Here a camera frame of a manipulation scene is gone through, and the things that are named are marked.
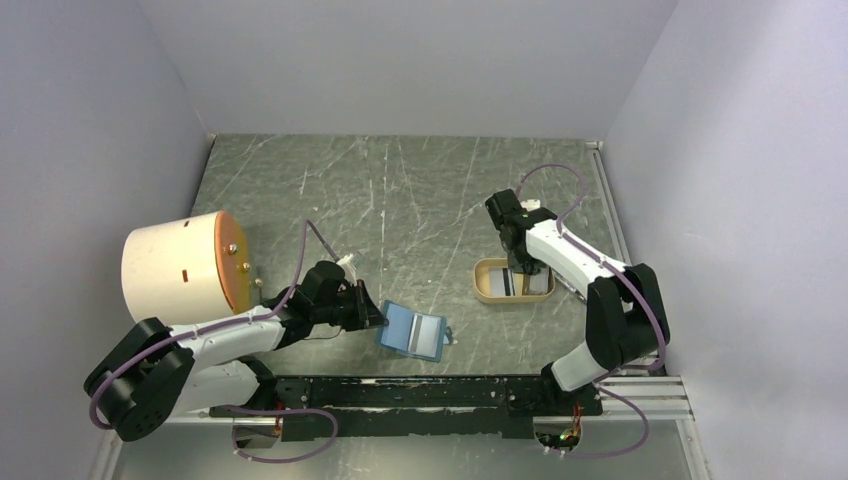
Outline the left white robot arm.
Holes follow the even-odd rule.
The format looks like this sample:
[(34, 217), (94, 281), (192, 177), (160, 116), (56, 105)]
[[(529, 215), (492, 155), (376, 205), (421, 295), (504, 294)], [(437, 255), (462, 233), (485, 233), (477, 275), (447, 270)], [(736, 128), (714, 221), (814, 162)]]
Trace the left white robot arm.
[(86, 378), (91, 422), (139, 440), (171, 415), (235, 407), (261, 416), (283, 405), (261, 353), (305, 340), (317, 325), (354, 332), (387, 322), (365, 282), (320, 261), (302, 281), (245, 313), (199, 324), (135, 324)]

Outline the blue leather card holder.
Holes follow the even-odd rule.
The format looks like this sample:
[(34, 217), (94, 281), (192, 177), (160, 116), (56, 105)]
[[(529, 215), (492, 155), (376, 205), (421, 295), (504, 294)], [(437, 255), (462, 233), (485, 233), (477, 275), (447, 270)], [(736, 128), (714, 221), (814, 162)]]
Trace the blue leather card holder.
[(439, 362), (445, 347), (456, 343), (443, 316), (415, 311), (385, 300), (381, 312), (387, 322), (378, 328), (376, 343), (399, 355)]

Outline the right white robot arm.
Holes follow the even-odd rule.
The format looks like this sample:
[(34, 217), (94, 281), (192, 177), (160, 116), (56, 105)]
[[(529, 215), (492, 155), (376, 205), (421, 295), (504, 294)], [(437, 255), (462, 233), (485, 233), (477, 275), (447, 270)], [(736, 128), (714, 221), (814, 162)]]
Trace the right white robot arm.
[(548, 412), (565, 413), (576, 403), (578, 389), (651, 353), (657, 356), (652, 368), (663, 366), (670, 329), (651, 267), (602, 254), (550, 210), (525, 208), (512, 189), (493, 194), (485, 208), (510, 268), (535, 274), (547, 267), (586, 301), (583, 341), (543, 370), (552, 378), (539, 389)]

